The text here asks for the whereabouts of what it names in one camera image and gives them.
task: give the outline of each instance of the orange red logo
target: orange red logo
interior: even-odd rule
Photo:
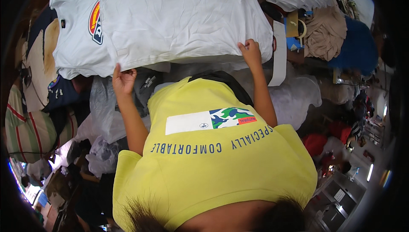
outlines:
[[[99,0],[95,3],[91,10],[91,14],[89,15],[88,31],[92,36],[92,40],[98,45],[101,45],[104,38],[102,36],[101,20],[99,16]]]

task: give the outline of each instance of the red fabric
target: red fabric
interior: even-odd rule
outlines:
[[[342,143],[346,144],[348,136],[351,133],[352,127],[348,126],[344,122],[334,121],[328,126],[330,133],[341,140]]]
[[[324,150],[324,145],[327,143],[328,138],[325,135],[319,133],[310,133],[303,138],[305,148],[311,157],[321,155]]]

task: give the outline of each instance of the right hand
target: right hand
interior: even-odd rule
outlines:
[[[112,76],[112,86],[117,98],[130,96],[136,79],[136,70],[130,69],[121,72],[121,66],[117,63]]]
[[[251,71],[261,68],[261,52],[258,47],[258,42],[255,42],[253,39],[248,39],[244,45],[239,42],[237,46],[241,50],[244,61]]]

